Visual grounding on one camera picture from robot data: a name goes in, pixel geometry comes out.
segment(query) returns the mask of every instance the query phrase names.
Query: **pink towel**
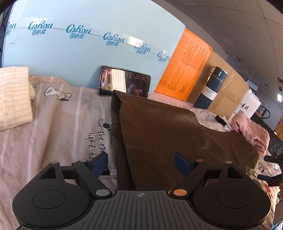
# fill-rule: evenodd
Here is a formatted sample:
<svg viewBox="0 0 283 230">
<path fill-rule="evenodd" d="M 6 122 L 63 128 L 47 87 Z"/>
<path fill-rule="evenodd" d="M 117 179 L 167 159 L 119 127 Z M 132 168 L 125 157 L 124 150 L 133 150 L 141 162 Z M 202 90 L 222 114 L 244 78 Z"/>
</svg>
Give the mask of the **pink towel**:
<svg viewBox="0 0 283 230">
<path fill-rule="evenodd" d="M 238 113 L 232 118 L 232 129 L 242 134 L 249 143 L 255 146 L 260 157 L 265 156 L 270 138 L 263 127 L 251 121 L 246 115 Z"/>
</svg>

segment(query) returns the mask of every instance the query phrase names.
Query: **white plastic container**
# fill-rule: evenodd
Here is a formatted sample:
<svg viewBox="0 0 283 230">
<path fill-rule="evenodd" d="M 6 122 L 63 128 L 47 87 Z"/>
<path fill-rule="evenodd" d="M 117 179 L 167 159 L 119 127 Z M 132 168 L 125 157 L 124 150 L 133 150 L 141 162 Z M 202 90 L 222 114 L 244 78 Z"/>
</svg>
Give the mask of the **white plastic container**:
<svg viewBox="0 0 283 230">
<path fill-rule="evenodd" d="M 241 103 L 238 105 L 237 109 L 231 115 L 230 119 L 232 119 L 237 113 L 243 113 L 248 118 L 255 113 L 255 111 L 260 106 L 261 102 L 259 101 L 258 97 L 252 93 L 251 89 L 248 89 L 245 93 Z"/>
</svg>

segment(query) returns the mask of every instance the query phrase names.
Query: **orange box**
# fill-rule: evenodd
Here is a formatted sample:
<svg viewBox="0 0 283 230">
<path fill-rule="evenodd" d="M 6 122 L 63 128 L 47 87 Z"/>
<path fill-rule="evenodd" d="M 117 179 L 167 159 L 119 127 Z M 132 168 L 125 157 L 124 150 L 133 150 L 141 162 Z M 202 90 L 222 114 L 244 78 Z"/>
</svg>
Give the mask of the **orange box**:
<svg viewBox="0 0 283 230">
<path fill-rule="evenodd" d="M 207 43 L 185 29 L 155 91 L 187 100 L 211 51 Z"/>
</svg>

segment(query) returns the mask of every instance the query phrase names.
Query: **bed sheet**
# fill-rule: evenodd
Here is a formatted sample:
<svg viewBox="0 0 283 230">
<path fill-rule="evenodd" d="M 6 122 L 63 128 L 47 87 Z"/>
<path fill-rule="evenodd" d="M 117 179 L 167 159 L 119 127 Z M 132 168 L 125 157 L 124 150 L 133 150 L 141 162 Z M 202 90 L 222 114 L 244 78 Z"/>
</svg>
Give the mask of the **bed sheet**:
<svg viewBox="0 0 283 230">
<path fill-rule="evenodd" d="M 100 151 L 109 156 L 109 171 L 99 179 L 113 192 L 117 188 L 115 152 L 111 141 L 111 97 L 100 97 L 97 90 L 74 87 L 56 76 L 30 77 L 35 90 L 32 100 L 34 120 L 13 129 L 0 131 L 0 230 L 16 229 L 12 211 L 14 196 L 51 161 L 71 165 L 80 159 L 90 160 Z M 215 114 L 193 108 L 190 103 L 154 93 L 150 99 L 190 109 L 200 124 L 224 132 Z M 276 165 L 261 161 L 256 173 L 274 176 L 281 173 Z M 251 178 L 276 203 L 278 189 L 269 188 Z M 274 209 L 266 222 L 272 222 Z"/>
</svg>

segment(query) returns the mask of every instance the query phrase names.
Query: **dark blue thermos bottle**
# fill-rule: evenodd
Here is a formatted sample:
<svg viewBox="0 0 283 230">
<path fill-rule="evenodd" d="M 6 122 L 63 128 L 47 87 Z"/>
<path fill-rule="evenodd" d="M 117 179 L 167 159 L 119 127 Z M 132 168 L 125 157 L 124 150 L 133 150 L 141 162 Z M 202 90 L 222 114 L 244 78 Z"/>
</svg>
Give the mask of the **dark blue thermos bottle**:
<svg viewBox="0 0 283 230">
<path fill-rule="evenodd" d="M 215 67 L 215 70 L 213 71 L 208 82 L 206 83 L 202 93 L 199 95 L 198 99 L 196 100 L 194 107 L 208 109 L 208 107 L 216 97 L 218 91 L 220 90 L 221 86 L 223 85 L 227 76 L 228 73 L 225 70 L 219 67 Z"/>
</svg>

